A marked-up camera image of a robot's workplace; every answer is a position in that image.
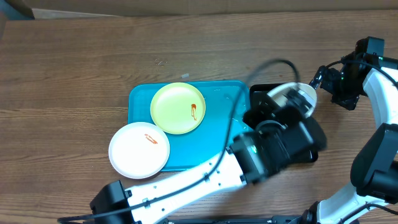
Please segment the yellow plate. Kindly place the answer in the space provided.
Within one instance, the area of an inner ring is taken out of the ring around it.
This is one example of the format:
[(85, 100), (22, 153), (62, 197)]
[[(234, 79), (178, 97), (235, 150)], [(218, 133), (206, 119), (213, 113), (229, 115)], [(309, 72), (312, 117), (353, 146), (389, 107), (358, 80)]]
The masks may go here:
[(159, 89), (150, 104), (150, 115), (156, 126), (169, 134), (193, 131), (206, 113), (205, 98), (193, 85), (170, 83)]

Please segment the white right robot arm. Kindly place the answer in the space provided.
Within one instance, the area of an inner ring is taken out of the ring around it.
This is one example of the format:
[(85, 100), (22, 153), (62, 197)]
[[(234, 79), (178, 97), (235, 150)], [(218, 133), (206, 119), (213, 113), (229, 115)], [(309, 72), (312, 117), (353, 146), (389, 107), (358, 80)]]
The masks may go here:
[(336, 194), (315, 202), (296, 223), (354, 223), (369, 211), (397, 203), (397, 60), (351, 54), (319, 67), (310, 86), (332, 94), (332, 102), (353, 110), (359, 95), (371, 102), (376, 132), (355, 157), (350, 182)]

